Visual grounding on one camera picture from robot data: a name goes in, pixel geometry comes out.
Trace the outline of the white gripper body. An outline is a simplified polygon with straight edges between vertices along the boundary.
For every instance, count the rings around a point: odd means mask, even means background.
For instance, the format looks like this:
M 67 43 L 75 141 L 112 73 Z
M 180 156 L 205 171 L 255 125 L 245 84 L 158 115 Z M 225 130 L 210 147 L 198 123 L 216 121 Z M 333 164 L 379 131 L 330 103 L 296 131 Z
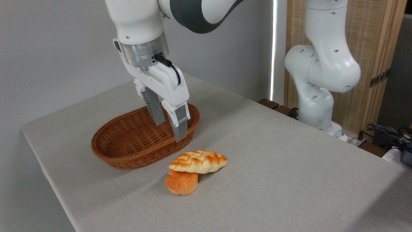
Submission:
M 114 39 L 113 43 L 126 70 L 135 79 L 173 106 L 187 102 L 189 92 L 184 75 L 164 57 L 169 51 L 164 39 L 137 45 L 122 44 Z

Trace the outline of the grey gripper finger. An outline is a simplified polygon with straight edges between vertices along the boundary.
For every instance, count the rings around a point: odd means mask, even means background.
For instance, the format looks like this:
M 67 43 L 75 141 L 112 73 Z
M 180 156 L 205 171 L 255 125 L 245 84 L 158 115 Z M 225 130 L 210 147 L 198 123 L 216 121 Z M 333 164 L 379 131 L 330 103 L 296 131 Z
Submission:
M 187 122 L 191 119 L 187 102 L 178 106 L 171 105 L 168 101 L 161 102 L 166 110 L 176 142 L 187 136 Z
M 162 106 L 159 101 L 158 94 L 146 87 L 142 82 L 134 79 L 134 85 L 141 99 L 144 100 L 146 107 L 149 110 L 156 125 L 161 125 L 165 122 Z

